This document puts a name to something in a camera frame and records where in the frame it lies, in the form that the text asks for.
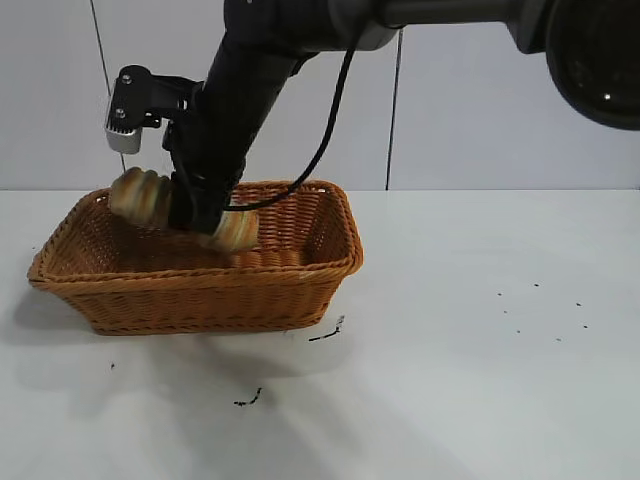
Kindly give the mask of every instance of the woven basket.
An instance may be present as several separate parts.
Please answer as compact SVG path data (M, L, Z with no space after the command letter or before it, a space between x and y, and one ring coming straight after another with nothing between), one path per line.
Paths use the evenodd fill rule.
M242 184L238 203L286 183ZM36 255L31 284L71 304L103 335L288 330L320 321L363 261L345 193L314 181L259 211L259 247L225 256L190 234L134 227L93 192Z

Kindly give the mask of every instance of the white table surface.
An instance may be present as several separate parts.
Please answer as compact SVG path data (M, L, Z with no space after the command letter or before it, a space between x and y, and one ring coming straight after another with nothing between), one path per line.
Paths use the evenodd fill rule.
M80 195L0 192L3 480L640 477L640 192L353 193L317 327L133 338L26 282Z

